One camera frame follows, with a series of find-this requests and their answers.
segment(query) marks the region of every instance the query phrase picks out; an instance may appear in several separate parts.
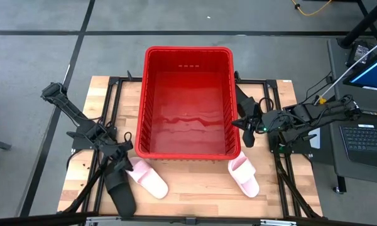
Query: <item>black stand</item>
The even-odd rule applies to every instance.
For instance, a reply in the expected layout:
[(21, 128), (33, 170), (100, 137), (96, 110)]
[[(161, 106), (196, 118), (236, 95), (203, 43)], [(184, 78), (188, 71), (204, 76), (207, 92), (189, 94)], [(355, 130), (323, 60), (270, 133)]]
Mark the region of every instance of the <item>black stand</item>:
[(341, 195), (346, 192), (345, 178), (342, 176), (337, 176), (337, 180), (338, 180), (338, 186), (333, 187), (332, 189), (334, 190), (334, 192)]
[(377, 6), (374, 7), (373, 10), (367, 14), (362, 21), (352, 31), (350, 31), (344, 39), (339, 42), (339, 46), (343, 48), (349, 48), (354, 40), (358, 38), (366, 29), (373, 25), (373, 23), (377, 20)]
[[(328, 1), (328, 0), (304, 0), (304, 1)], [(377, 28), (376, 28), (376, 26), (373, 24), (374, 21), (377, 20), (377, 18), (374, 19), (374, 17), (377, 16), (377, 14), (376, 14), (376, 13), (373, 13), (374, 16), (373, 16), (373, 15), (370, 15), (369, 18), (367, 18), (367, 15), (369, 15), (369, 13), (367, 12), (367, 9), (366, 9), (366, 7), (364, 6), (362, 0), (335, 0), (335, 2), (357, 3), (358, 6), (359, 6), (360, 11), (362, 11), (363, 16), (365, 17), (365, 18), (362, 20), (362, 22), (364, 21), (363, 23), (368, 24), (368, 26), (367, 26), (365, 29), (360, 28), (360, 29), (362, 29), (362, 30), (359, 32), (359, 34), (357, 35), (357, 37), (358, 37), (359, 35), (361, 35), (361, 33), (364, 32), (367, 28), (370, 28), (370, 30), (371, 30), (373, 36), (374, 36), (374, 37), (376, 38), (376, 40), (377, 40)], [(355, 31), (355, 29), (356, 29), (356, 28), (354, 28), (354, 29), (353, 29), (348, 35), (350, 35), (352, 32), (358, 32), (358, 31)]]

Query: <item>black cable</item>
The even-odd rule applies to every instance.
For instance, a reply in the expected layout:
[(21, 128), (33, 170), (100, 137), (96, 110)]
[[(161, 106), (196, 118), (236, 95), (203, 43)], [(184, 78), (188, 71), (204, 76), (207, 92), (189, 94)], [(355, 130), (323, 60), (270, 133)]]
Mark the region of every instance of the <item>black cable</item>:
[(309, 91), (310, 91), (312, 88), (316, 87), (318, 84), (320, 84), (320, 82), (322, 82), (324, 79), (326, 79), (331, 73), (332, 73), (332, 71), (330, 71), (330, 72), (329, 72), (324, 78), (322, 78), (319, 82), (317, 82), (315, 85), (313, 85), (312, 87), (310, 87), (310, 88), (306, 91), (306, 99), (303, 100), (303, 101), (301, 102), (301, 104), (304, 103), (304, 102), (306, 102), (307, 99), (309, 99), (310, 97), (313, 96), (313, 95), (311, 95), (310, 97), (308, 97), (308, 96), (309, 96)]
[(310, 95), (310, 97), (314, 96), (317, 92), (320, 92), (322, 89), (326, 88), (328, 85), (330, 85), (330, 83), (327, 83), (325, 84), (323, 87), (319, 88), (317, 91), (315, 91), (312, 95)]
[(74, 122), (74, 120), (73, 120), (68, 114), (66, 114), (66, 116), (71, 120), (71, 122), (72, 122), (76, 127), (78, 127), (78, 125)]
[(284, 115), (284, 116), (289, 116), (289, 117), (294, 117), (295, 119), (298, 119), (300, 122), (302, 122), (302, 123), (304, 123), (304, 124), (310, 126), (310, 123), (304, 121), (304, 120), (303, 120), (301, 117), (299, 117), (299, 116), (295, 116), (295, 115), (291, 115), (291, 114), (286, 114), (286, 113), (283, 113), (282, 115)]
[(259, 132), (259, 131), (258, 131), (258, 126), (260, 125), (260, 122), (261, 122), (261, 119), (258, 119), (258, 122), (257, 122), (257, 125), (256, 125), (256, 130), (255, 130), (255, 132), (256, 132), (257, 134), (264, 134), (264, 133), (265, 133), (264, 131), (262, 131), (262, 132)]
[(344, 103), (344, 105), (350, 103), (353, 100), (353, 96), (351, 94), (346, 94), (342, 99), (345, 99), (345, 97), (349, 97), (349, 99)]
[(264, 113), (263, 112), (263, 110), (261, 110), (261, 103), (262, 103), (262, 101), (263, 100), (269, 100), (270, 101), (270, 103), (271, 103), (271, 109), (274, 109), (274, 101), (271, 99), (271, 98), (269, 98), (269, 97), (263, 97), (263, 98), (261, 98), (260, 99), (260, 101), (258, 101), (258, 107), (260, 108), (260, 111), (262, 112), (262, 113)]
[(81, 150), (75, 150), (74, 153), (72, 153), (72, 154), (68, 157), (68, 159), (67, 159), (67, 164), (66, 164), (66, 167), (65, 167), (65, 170), (66, 170), (66, 171), (68, 170), (68, 166), (69, 166), (69, 164), (70, 164), (71, 159), (72, 159), (76, 154), (78, 154), (80, 151), (81, 151)]
[(321, 113), (320, 113), (320, 116), (319, 118), (317, 119), (317, 121), (314, 123), (314, 125), (312, 127), (315, 127), (316, 125), (318, 125), (321, 121), (321, 118), (322, 118), (322, 115), (324, 115), (324, 113), (328, 110), (328, 108), (324, 109)]
[(265, 134), (265, 133), (267, 133), (267, 132), (272, 132), (271, 130), (269, 130), (268, 128), (271, 128), (271, 126), (274, 124), (274, 122), (277, 120), (277, 119), (279, 119), (279, 117), (280, 116), (275, 116), (275, 118), (272, 120), (272, 122), (270, 123), (270, 125), (267, 127), (267, 130), (265, 130), (265, 131), (262, 131), (262, 132), (258, 132), (257, 130), (256, 130), (256, 133), (257, 134)]
[[(124, 133), (124, 142), (130, 141), (132, 137), (133, 137), (133, 135), (131, 134), (131, 132), (125, 132)], [(123, 145), (123, 144), (119, 144), (119, 143), (117, 143), (117, 144), (107, 144), (106, 146), (107, 147), (118, 147), (120, 145)]]

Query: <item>wooden tabletop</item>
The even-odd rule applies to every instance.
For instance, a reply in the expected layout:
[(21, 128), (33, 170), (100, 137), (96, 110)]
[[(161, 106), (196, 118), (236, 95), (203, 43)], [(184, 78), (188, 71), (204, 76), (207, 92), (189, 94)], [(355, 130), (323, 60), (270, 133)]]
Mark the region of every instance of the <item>wooden tabletop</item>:
[[(84, 114), (88, 118), (99, 117), (102, 113), (109, 77), (93, 76), (84, 105)], [(277, 80), (281, 106), (296, 104), (295, 92), (290, 80)], [(240, 84), (240, 88), (255, 100), (263, 97), (261, 85)], [(113, 89), (109, 106), (113, 105)], [(117, 139), (122, 141), (125, 132), (131, 132), (134, 143), (141, 82), (123, 82), (116, 126)], [(196, 216), (196, 217), (282, 217), (280, 195), (273, 155), (270, 153), (267, 135), (256, 134), (252, 148), (246, 148), (241, 141), (241, 149), (256, 168), (256, 180), (260, 192), (255, 198), (248, 198), (242, 193), (227, 170), (227, 161), (188, 161), (156, 160), (147, 162), (165, 180), (169, 187), (168, 195), (159, 200), (151, 196), (144, 188), (130, 178), (131, 189), (136, 200), (135, 215), (152, 216)], [(92, 150), (84, 150), (70, 161), (65, 178), (58, 210), (66, 209), (87, 183)], [(135, 156), (130, 150), (129, 156)], [(296, 186), (308, 204), (318, 214), (322, 214), (313, 171), (310, 163), (300, 154), (291, 155)], [(96, 186), (92, 189), (89, 210), (93, 209)], [(292, 215), (292, 198), (286, 187), (289, 211)], [(106, 189), (102, 194), (99, 210), (103, 215), (117, 215), (111, 197)]]

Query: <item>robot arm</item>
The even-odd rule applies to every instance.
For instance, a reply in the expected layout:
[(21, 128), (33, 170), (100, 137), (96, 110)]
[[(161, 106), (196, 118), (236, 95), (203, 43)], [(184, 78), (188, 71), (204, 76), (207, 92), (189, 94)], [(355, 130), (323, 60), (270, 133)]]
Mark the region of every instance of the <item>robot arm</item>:
[(78, 124), (82, 132), (68, 132), (74, 139), (86, 139), (92, 147), (98, 148), (105, 156), (115, 161), (116, 169), (133, 170), (127, 158), (127, 151), (133, 148), (133, 143), (125, 138), (124, 143), (118, 143), (109, 135), (105, 126), (88, 119), (67, 97), (66, 88), (60, 83), (51, 83), (42, 90), (42, 99), (62, 110), (71, 120)]
[(358, 105), (350, 95), (325, 104), (301, 103), (267, 113), (263, 113), (259, 103), (252, 97), (245, 96), (237, 86), (236, 95), (238, 112), (242, 118), (233, 121), (232, 124), (244, 130), (243, 141), (248, 148), (254, 145), (254, 132), (277, 132), (280, 143), (291, 146), (298, 139), (306, 141), (313, 138), (307, 133), (318, 127), (334, 121), (353, 121), (361, 115)]

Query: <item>black metal frame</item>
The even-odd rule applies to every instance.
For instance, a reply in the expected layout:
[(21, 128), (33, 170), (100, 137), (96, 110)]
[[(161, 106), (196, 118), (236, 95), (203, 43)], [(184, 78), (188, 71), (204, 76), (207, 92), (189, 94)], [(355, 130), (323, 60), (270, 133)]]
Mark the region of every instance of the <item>black metal frame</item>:
[[(106, 92), (106, 98), (105, 98), (105, 102), (104, 102), (104, 108), (103, 108), (103, 111), (102, 111), (102, 116), (103, 116), (103, 119), (106, 118), (106, 112), (108, 110), (109, 100), (110, 100), (110, 97), (111, 97), (111, 89), (112, 89), (113, 85), (117, 84), (116, 97), (115, 97), (114, 107), (113, 107), (113, 110), (112, 110), (112, 117), (111, 117), (111, 121), (110, 121), (110, 123), (112, 123), (113, 125), (114, 125), (115, 120), (116, 120), (116, 115), (117, 115), (117, 110), (118, 110), (118, 105), (119, 105), (119, 99), (120, 99), (120, 93), (121, 93), (123, 82), (142, 82), (142, 78), (134, 78), (134, 77), (131, 76), (131, 74), (129, 72), (128, 72), (128, 77), (110, 77), (109, 78), (109, 84), (108, 84), (108, 88), (107, 88), (107, 92)], [(264, 90), (264, 96), (268, 97), (268, 98), (270, 98), (269, 88), (271, 88), (272, 91), (273, 91), (273, 94), (274, 94), (274, 102), (276, 103), (275, 104), (276, 108), (277, 109), (281, 108), (280, 99), (279, 99), (279, 95), (278, 95), (278, 87), (276, 85), (276, 80), (241, 79), (239, 77), (238, 73), (236, 72), (235, 73), (235, 82), (236, 82), (236, 84), (262, 85), (263, 90)], [(272, 110), (271, 106), (268, 105), (268, 104), (267, 104), (267, 110)], [(276, 139), (272, 136), (268, 136), (268, 140), (269, 140), (270, 146), (275, 143), (274, 141), (276, 141)], [(286, 171), (283, 169), (283, 166), (281, 164), (281, 157), (279, 155), (279, 152), (274, 151), (274, 150), (271, 150), (271, 151), (273, 152), (273, 155), (274, 155), (275, 166), (276, 166), (276, 174), (277, 174), (277, 180), (278, 180), (278, 187), (279, 187), (281, 206), (282, 206), (282, 213), (283, 213), (283, 217), (285, 218), (285, 217), (288, 217), (290, 215), (289, 215), (288, 201), (287, 201), (287, 197), (286, 197), (285, 184), (284, 183), (287, 183), (287, 185), (288, 185), (289, 189), (291, 189), (291, 191), (296, 190), (295, 179), (294, 179), (293, 168), (292, 168), (292, 162), (289, 158), (289, 154), (284, 154), (285, 163), (286, 163), (287, 171), (288, 171), (288, 175), (286, 175)], [(96, 154), (97, 154), (97, 152), (94, 152), (94, 156), (93, 156), (92, 161), (91, 161), (90, 172), (95, 171), (94, 168), (95, 168), (95, 165), (97, 163)], [(103, 188), (104, 188), (103, 187), (103, 177), (101, 177), (99, 179), (99, 186), (98, 186), (96, 198), (95, 198), (95, 201), (94, 201), (94, 203), (95, 203), (94, 209), (93, 209), (94, 212), (99, 211)], [(293, 207), (294, 207), (296, 217), (301, 217), (301, 211), (300, 211), (300, 204), (299, 203), (302, 203), (302, 202), (304, 202), (304, 203), (302, 203), (302, 206), (305, 208), (304, 212), (307, 214), (308, 217), (319, 217), (316, 213), (314, 213), (312, 211), (310, 206), (304, 201), (304, 199), (302, 198), (302, 196), (299, 192), (292, 193), (292, 200), (293, 200)], [(88, 203), (88, 202), (89, 202), (89, 196), (84, 201), (84, 204)], [(87, 205), (86, 206), (83, 205), (82, 211), (87, 211)], [(204, 222), (205, 219), (206, 219), (205, 222), (207, 222), (207, 223), (223, 223), (223, 222), (226, 222), (226, 221), (230, 221), (232, 223), (239, 223), (239, 222), (240, 223), (241, 222), (242, 223), (256, 223), (257, 221), (261, 220), (260, 218), (249, 218), (249, 219), (245, 219), (245, 218), (209, 218), (209, 217), (206, 217), (206, 218), (189, 217), (188, 218), (188, 217), (154, 217), (154, 216), (150, 216), (149, 218), (154, 219), (155, 221), (161, 221), (161, 222), (170, 222), (170, 223), (184, 222), (184, 223), (187, 223), (187, 224), (196, 224), (196, 223), (199, 223), (199, 222)], [(129, 219), (123, 219), (123, 218), (120, 218), (120, 219), (121, 220), (137, 220), (137, 221), (140, 221), (140, 220), (148, 219), (148, 217), (137, 216), (137, 217), (133, 217), (133, 218), (129, 218)]]
[[(117, 85), (115, 101), (113, 103), (111, 120), (106, 124), (107, 126), (114, 126), (116, 122), (117, 110), (120, 101), (121, 89), (123, 82), (142, 82), (142, 78), (133, 78), (131, 74), (127, 71), (128, 77), (110, 77), (107, 87), (106, 97), (104, 101), (104, 107), (102, 109), (102, 124), (106, 122), (107, 111), (109, 108), (109, 102), (111, 98), (111, 91), (114, 85)], [(264, 96), (269, 98), (269, 88), (272, 89), (274, 95), (274, 102), (277, 109), (280, 109), (280, 100), (278, 94), (278, 87), (276, 80), (251, 80), (251, 79), (240, 79), (239, 74), (235, 72), (235, 83), (238, 84), (258, 84), (263, 86)], [(272, 110), (271, 105), (267, 104), (267, 110)], [(272, 136), (268, 136), (269, 144), (275, 146), (276, 139)], [(84, 148), (87, 144), (84, 143), (73, 143), (73, 148)], [(16, 217), (16, 218), (3, 218), (0, 219), (0, 225), (71, 225), (79, 223), (79, 225), (85, 225), (86, 222), (91, 222), (94, 225), (98, 223), (96, 220), (100, 220), (109, 216), (110, 220), (120, 220), (120, 221), (140, 221), (140, 222), (169, 222), (169, 223), (184, 223), (187, 225), (196, 225), (199, 223), (251, 223), (253, 225), (274, 225), (273, 223), (296, 223), (297, 225), (363, 225), (358, 223), (348, 223), (348, 222), (338, 222), (328, 220), (325, 217), (320, 217), (317, 215), (312, 208), (303, 199), (302, 195), (298, 192), (295, 186), (295, 180), (293, 175), (292, 163), (290, 161), (290, 155), (285, 154), (285, 163), (287, 165), (288, 174), (283, 168), (281, 163), (281, 156), (277, 150), (271, 150), (274, 155), (276, 174), (278, 179), (278, 187), (280, 191), (281, 205), (283, 218), (281, 219), (270, 219), (270, 218), (216, 218), (216, 217), (166, 217), (166, 216), (133, 216), (129, 218), (122, 218), (115, 215), (99, 215), (99, 207), (101, 204), (101, 198), (103, 193), (103, 176), (99, 180), (99, 186), (96, 192), (94, 201), (94, 211), (87, 212), (87, 206), (89, 202), (90, 195), (88, 194), (83, 201), (83, 207), (81, 213), (59, 213), (56, 215), (42, 215), (35, 217)], [(92, 178), (95, 172), (97, 162), (99, 161), (99, 152), (94, 151), (93, 158), (91, 161), (90, 173), (88, 180)], [(285, 194), (285, 184), (292, 193), (293, 207), (295, 210), (295, 216), (290, 216), (288, 211), (288, 203)], [(300, 207), (305, 212), (307, 218), (301, 216)]]
[(374, 37), (377, 39), (377, 29), (374, 27), (374, 22), (377, 20), (377, 6), (374, 7), (370, 13), (367, 13), (367, 10), (361, 0), (358, 1), (358, 5), (364, 15), (364, 19), (362, 19), (362, 21), (360, 21), (360, 23), (358, 23), (358, 25), (356, 25), (345, 38), (338, 42), (338, 44), (343, 48), (349, 48), (356, 38), (366, 31), (367, 28), (371, 28), (371, 31), (375, 33)]
[(337, 176), (337, 181), (338, 181), (338, 186), (333, 187), (332, 189), (334, 192), (338, 194), (343, 194), (346, 192), (346, 182), (345, 182), (345, 177), (343, 176)]

